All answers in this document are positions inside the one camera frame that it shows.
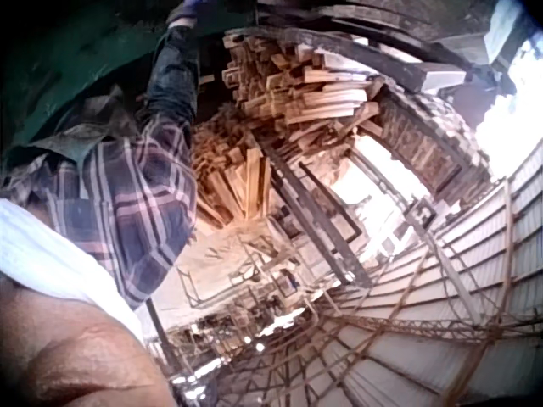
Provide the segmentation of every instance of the flannel shirt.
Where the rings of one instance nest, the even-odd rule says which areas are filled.
[[[133,309],[164,280],[195,222],[198,55],[186,36],[177,27],[162,40],[148,85],[151,120],[140,137],[97,143],[80,169],[45,153],[14,169],[0,190],[22,207],[37,197],[50,226],[92,255]]]

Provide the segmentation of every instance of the person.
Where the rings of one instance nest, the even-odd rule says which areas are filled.
[[[12,405],[170,406],[133,309],[191,236],[200,0],[168,20],[142,132],[87,100],[0,190],[0,389]]]

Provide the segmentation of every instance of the plaid shirt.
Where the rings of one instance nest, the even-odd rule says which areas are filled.
[[[164,280],[194,227],[189,143],[198,66],[186,35],[165,35],[149,82],[153,117],[140,137],[96,144],[80,169],[69,159],[52,164],[45,153],[12,171],[0,191],[22,207],[35,194],[51,227],[92,255],[133,309]]]

